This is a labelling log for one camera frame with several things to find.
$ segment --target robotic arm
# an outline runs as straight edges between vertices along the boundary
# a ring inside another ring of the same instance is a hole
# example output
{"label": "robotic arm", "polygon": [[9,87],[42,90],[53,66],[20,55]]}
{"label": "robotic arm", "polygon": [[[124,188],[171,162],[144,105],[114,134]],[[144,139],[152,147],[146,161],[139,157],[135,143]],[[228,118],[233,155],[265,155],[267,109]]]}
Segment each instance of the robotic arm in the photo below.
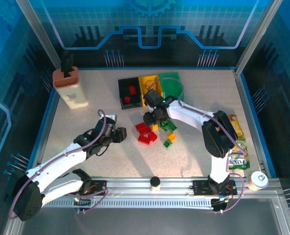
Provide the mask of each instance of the robotic arm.
{"label": "robotic arm", "polygon": [[229,182],[229,172],[226,170],[227,160],[234,144],[213,119],[219,121],[228,134],[236,140],[237,133],[226,113],[199,110],[173,96],[163,99],[155,90],[150,90],[145,94],[144,99],[150,110],[143,116],[146,125],[157,124],[172,118],[187,123],[203,133],[205,147],[212,158],[211,173],[208,176],[209,188],[214,194],[219,194],[225,190]]}
{"label": "robotic arm", "polygon": [[[116,121],[116,115],[106,115],[106,124],[103,131],[104,118],[102,117],[94,129],[88,130],[82,135],[77,136],[73,143],[52,159],[25,173],[15,171],[11,175],[7,185],[4,201],[11,205],[21,187],[28,180],[32,179],[22,191],[13,209],[14,213],[22,221],[25,221],[33,217],[45,204],[58,197],[68,193],[77,193],[79,195],[90,194],[85,192],[87,192],[91,186],[91,177],[83,170],[77,169],[63,177],[58,177],[73,166],[87,160],[92,155],[102,155],[107,150],[110,143],[120,143],[124,141],[126,138],[126,129],[123,127],[116,129]],[[62,158],[60,157],[64,153],[86,146],[98,137],[100,133],[100,137],[92,145],[84,148],[82,151],[71,153]],[[106,150],[98,155],[103,147],[106,147]],[[40,173],[40,169],[46,165],[48,166]]]}

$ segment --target yellow tray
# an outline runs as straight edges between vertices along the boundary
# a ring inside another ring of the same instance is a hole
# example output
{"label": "yellow tray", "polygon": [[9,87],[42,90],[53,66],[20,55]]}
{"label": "yellow tray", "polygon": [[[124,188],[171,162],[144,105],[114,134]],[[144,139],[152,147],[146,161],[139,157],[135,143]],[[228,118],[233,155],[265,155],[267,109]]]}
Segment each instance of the yellow tray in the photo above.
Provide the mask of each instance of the yellow tray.
{"label": "yellow tray", "polygon": [[[144,95],[148,92],[149,86],[158,78],[159,78],[158,75],[139,77],[143,106],[145,106]],[[163,94],[163,89],[161,88],[160,82],[157,82],[154,86],[153,86],[154,90],[156,90],[156,92],[163,97],[164,94]]]}

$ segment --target gear logo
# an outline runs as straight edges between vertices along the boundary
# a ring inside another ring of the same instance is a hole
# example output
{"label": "gear logo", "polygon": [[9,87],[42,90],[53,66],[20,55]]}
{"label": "gear logo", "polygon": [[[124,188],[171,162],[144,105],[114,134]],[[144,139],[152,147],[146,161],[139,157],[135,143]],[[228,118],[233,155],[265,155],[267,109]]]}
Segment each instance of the gear logo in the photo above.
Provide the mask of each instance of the gear logo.
{"label": "gear logo", "polygon": [[171,4],[174,4],[175,0],[128,0],[127,4],[130,10],[134,10],[136,14],[141,14],[142,17],[147,15],[158,16],[159,13],[164,14],[165,10],[170,10]]}
{"label": "gear logo", "polygon": [[17,16],[15,0],[0,0],[0,15],[10,24]]}

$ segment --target green tray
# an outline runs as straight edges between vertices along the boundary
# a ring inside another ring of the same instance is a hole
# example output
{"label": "green tray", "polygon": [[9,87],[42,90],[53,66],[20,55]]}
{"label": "green tray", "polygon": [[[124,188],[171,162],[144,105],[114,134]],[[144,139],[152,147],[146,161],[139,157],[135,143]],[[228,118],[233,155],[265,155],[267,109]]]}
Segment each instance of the green tray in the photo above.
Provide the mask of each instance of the green tray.
{"label": "green tray", "polygon": [[[158,76],[159,78],[173,77],[180,81],[180,76],[177,72],[162,73]],[[181,84],[177,81],[162,79],[160,80],[160,84],[163,89],[164,98],[166,98],[168,95],[172,95],[178,98],[182,92]]]}

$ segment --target red block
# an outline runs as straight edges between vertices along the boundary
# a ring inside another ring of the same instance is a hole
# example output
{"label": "red block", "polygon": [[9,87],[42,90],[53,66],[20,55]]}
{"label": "red block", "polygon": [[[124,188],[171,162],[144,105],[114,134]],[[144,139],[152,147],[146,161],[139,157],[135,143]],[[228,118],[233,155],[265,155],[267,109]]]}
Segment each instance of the red block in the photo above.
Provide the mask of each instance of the red block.
{"label": "red block", "polygon": [[135,127],[136,127],[136,129],[139,131],[139,130],[141,130],[141,129],[147,127],[147,126],[145,125],[144,122],[142,122],[142,123],[139,123],[139,124],[135,125]]}
{"label": "red block", "polygon": [[155,142],[155,140],[157,140],[157,135],[153,132],[150,132],[148,138],[150,139],[150,141]]}
{"label": "red block", "polygon": [[125,103],[129,104],[129,103],[131,103],[131,98],[128,97],[128,96],[126,96],[126,97],[124,98],[124,101],[125,101]]}
{"label": "red block", "polygon": [[146,126],[138,131],[140,135],[143,136],[143,135],[149,134],[151,132],[151,128],[149,126]]}
{"label": "red block", "polygon": [[138,142],[141,142],[141,143],[149,145],[150,139],[148,137],[145,137],[145,136],[140,136],[138,138]]}
{"label": "red block", "polygon": [[129,86],[129,89],[130,89],[130,93],[131,93],[131,95],[136,95],[136,94],[137,94],[137,93],[136,93],[136,89],[135,89],[134,86]]}

